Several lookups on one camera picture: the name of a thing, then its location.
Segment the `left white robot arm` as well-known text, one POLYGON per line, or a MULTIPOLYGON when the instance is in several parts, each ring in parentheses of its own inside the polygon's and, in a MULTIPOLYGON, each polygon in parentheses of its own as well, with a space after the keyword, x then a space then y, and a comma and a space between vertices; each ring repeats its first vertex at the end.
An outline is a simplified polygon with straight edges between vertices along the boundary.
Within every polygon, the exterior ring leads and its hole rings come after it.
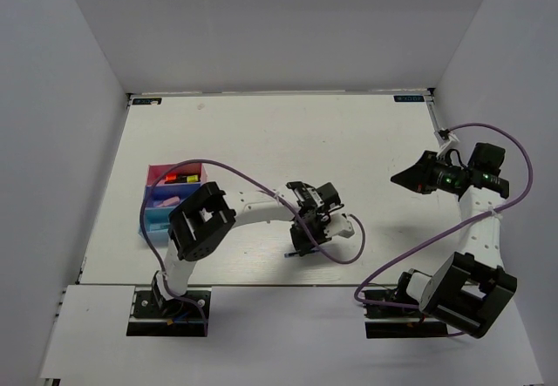
POLYGON ((315 188, 295 181, 270 193, 262 189, 227 193, 215 182, 202 185, 169 215, 165 269, 152 281, 154 305, 164 315, 179 313, 195 263, 212 254, 231 230, 262 222, 289 222, 294 254, 304 256, 337 236, 354 235, 352 223, 339 212, 343 207, 331 183, 315 188))

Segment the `yellow cap black highlighter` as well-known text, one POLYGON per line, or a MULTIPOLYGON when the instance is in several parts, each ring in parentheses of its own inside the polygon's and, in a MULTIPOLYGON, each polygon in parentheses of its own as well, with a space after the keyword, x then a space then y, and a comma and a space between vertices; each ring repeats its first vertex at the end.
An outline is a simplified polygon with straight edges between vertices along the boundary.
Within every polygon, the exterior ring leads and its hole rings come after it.
POLYGON ((187 182, 187 183, 196 183, 196 182, 199 182, 199 181, 200 181, 200 177, 199 177, 197 174, 195 174, 195 175, 188 175, 188 176, 186 177, 186 182, 187 182))

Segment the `pink eraser stick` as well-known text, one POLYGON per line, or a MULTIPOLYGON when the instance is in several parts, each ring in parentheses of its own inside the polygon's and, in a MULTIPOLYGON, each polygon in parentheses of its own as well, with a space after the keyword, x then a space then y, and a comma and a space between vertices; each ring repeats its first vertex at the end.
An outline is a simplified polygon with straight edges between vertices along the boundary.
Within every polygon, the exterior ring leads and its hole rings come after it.
POLYGON ((177 204, 179 202, 180 202, 180 197, 179 196, 173 196, 173 197, 167 198, 163 201, 164 204, 170 204, 170 205, 177 204))

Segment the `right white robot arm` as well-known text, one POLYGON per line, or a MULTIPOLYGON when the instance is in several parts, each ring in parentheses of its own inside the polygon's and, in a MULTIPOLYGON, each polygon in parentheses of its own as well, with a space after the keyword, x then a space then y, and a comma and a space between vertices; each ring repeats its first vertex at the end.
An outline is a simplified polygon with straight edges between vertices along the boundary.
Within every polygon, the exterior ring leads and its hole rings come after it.
POLYGON ((420 311, 481 338, 510 302, 517 280, 501 259, 496 213, 509 196, 509 183, 500 177, 504 159, 504 149, 488 143, 477 144, 468 162, 457 166, 448 153, 426 151, 415 165, 391 177, 415 193, 457 195, 460 218, 473 220, 461 228, 456 252, 433 275, 417 269, 401 274, 393 294, 400 313, 420 311))

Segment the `purple ink pen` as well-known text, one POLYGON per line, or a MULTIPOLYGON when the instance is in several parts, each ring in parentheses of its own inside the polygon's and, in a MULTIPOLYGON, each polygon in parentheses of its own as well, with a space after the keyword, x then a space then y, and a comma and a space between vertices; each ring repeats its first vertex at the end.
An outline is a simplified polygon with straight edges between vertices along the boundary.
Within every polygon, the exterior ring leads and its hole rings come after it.
POLYGON ((148 232, 166 231, 169 228, 168 223, 157 223, 152 224, 148 227, 148 232))

